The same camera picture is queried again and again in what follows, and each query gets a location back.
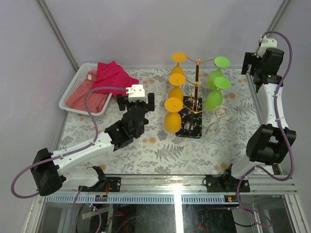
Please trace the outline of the orange wine glass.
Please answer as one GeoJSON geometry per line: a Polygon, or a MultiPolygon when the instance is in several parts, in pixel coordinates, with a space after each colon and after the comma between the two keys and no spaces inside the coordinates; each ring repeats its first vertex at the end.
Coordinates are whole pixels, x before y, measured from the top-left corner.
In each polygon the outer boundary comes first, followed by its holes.
{"type": "Polygon", "coordinates": [[[168,98],[177,98],[183,101],[183,91],[180,86],[182,86],[186,82],[186,78],[184,75],[179,73],[174,73],[169,76],[169,83],[173,86],[173,88],[168,93],[168,98]]]}
{"type": "Polygon", "coordinates": [[[183,102],[178,98],[168,98],[164,103],[168,111],[164,118],[164,128],[170,133],[176,133],[181,129],[181,116],[179,112],[183,108],[183,102]]]}
{"type": "Polygon", "coordinates": [[[176,65],[171,69],[170,75],[180,74],[184,76],[184,71],[180,64],[186,61],[186,54],[182,52],[175,52],[171,55],[171,59],[176,63],[176,65]]]}

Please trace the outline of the gold wine glass rack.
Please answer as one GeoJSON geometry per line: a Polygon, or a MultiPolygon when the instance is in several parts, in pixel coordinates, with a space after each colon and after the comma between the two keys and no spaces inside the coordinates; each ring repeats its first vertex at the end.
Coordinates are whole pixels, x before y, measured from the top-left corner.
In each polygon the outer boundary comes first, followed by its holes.
{"type": "Polygon", "coordinates": [[[204,102],[199,96],[199,89],[201,86],[206,86],[206,83],[200,83],[199,71],[200,65],[203,63],[200,59],[194,61],[196,64],[195,79],[193,82],[189,81],[194,87],[194,93],[183,98],[183,109],[181,115],[181,129],[175,133],[179,137],[196,138],[202,136],[202,119],[203,112],[208,111],[204,107],[204,102]]]}

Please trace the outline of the green plastic wine glass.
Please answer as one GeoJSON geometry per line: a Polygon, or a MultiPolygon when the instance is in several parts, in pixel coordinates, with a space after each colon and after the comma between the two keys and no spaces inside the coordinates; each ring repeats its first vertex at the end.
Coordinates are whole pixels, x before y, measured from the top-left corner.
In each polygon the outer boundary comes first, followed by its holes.
{"type": "Polygon", "coordinates": [[[205,109],[209,111],[213,111],[222,104],[222,90],[228,89],[231,86],[230,80],[225,77],[215,78],[212,84],[215,89],[208,94],[204,102],[205,109]]]}

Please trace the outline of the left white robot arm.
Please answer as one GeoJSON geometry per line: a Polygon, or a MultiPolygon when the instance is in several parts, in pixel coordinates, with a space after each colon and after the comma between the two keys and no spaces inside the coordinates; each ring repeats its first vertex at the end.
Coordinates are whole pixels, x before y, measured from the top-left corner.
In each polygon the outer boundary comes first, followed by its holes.
{"type": "Polygon", "coordinates": [[[51,195],[61,188],[81,188],[83,191],[102,191],[107,179],[99,166],[92,165],[85,170],[76,166],[92,158],[111,155],[144,134],[149,123],[145,115],[155,109],[155,95],[149,93],[147,99],[132,101],[130,97],[118,95],[118,105],[124,110],[122,118],[99,133],[96,140],[64,150],[37,152],[31,174],[40,196],[51,195]]]}

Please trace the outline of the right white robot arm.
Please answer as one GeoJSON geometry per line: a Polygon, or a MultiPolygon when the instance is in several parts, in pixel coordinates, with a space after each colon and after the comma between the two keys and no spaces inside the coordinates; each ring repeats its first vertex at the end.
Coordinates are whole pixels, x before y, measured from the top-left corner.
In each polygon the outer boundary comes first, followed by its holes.
{"type": "Polygon", "coordinates": [[[277,72],[284,52],[266,48],[263,54],[247,52],[242,74],[253,77],[260,106],[261,125],[249,139],[246,155],[229,167],[230,175],[222,178],[222,187],[233,191],[239,179],[245,179],[256,168],[280,164],[291,149],[296,132],[289,129],[282,109],[282,76],[277,72]]]}

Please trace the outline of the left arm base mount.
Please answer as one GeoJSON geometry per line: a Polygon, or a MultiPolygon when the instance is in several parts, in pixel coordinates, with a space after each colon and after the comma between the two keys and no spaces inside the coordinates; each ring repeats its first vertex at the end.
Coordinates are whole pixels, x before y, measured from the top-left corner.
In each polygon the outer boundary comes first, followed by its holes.
{"type": "Polygon", "coordinates": [[[95,169],[97,181],[92,186],[80,185],[82,192],[120,192],[121,177],[106,177],[101,169],[95,169]]]}

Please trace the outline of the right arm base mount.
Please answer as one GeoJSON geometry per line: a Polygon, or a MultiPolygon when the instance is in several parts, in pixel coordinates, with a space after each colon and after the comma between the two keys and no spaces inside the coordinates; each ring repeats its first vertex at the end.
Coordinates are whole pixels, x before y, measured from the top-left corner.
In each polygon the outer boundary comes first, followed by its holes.
{"type": "Polygon", "coordinates": [[[210,193],[236,193],[239,181],[231,175],[231,168],[227,168],[222,175],[206,175],[202,180],[202,185],[210,193]]]}

